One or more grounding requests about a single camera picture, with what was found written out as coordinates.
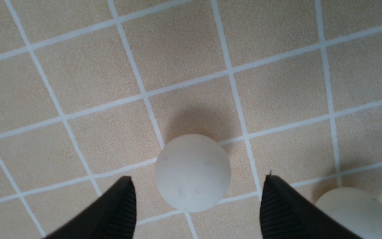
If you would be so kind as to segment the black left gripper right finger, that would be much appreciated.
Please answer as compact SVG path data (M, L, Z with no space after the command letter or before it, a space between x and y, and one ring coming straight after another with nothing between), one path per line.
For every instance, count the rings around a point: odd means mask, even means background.
M264 239L358 239L277 175L265 177L260 205Z

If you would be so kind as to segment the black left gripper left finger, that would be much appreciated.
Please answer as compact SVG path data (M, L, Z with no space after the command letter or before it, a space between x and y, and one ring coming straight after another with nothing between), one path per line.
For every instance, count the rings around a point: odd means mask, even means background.
M137 223L136 190L122 176L101 197L47 239L132 239Z

